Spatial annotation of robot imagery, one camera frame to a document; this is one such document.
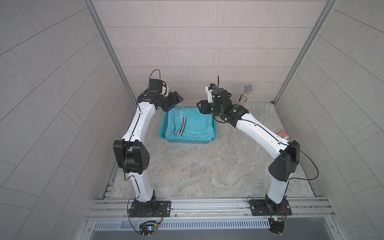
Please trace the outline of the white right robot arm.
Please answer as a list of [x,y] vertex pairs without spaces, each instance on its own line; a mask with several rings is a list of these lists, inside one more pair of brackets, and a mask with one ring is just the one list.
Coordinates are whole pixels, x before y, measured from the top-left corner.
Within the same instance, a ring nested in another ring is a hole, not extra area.
[[270,213],[277,211],[285,200],[290,177],[296,171],[300,158],[300,144],[289,142],[270,131],[241,105],[224,105],[202,100],[197,103],[201,114],[220,117],[225,123],[243,131],[258,142],[274,159],[268,167],[272,176],[266,195],[266,207]]

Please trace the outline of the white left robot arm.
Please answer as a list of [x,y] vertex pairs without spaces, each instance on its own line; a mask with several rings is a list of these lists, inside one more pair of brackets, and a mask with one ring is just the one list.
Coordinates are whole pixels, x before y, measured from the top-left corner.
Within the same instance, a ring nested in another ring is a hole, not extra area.
[[154,93],[142,93],[129,129],[121,140],[114,141],[113,150],[118,167],[123,170],[125,180],[133,184],[135,204],[140,208],[150,209],[156,206],[156,195],[152,188],[147,168],[150,164],[150,153],[144,142],[146,132],[156,110],[164,112],[173,109],[184,99],[177,92],[164,96]]

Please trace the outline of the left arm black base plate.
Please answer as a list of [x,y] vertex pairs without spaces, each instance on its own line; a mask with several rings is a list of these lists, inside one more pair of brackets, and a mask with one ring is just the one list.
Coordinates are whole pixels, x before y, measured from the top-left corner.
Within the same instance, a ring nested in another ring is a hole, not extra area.
[[128,214],[130,218],[169,217],[171,205],[171,201],[139,202],[134,200],[128,207]]

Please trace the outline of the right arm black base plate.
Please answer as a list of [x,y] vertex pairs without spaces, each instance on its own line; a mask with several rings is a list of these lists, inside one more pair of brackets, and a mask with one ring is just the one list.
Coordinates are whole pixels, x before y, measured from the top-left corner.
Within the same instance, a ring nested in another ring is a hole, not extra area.
[[265,199],[256,200],[253,198],[247,199],[247,203],[250,205],[252,216],[291,216],[292,210],[287,199],[284,199],[281,204],[275,204],[273,201],[272,207],[267,207],[267,201]]

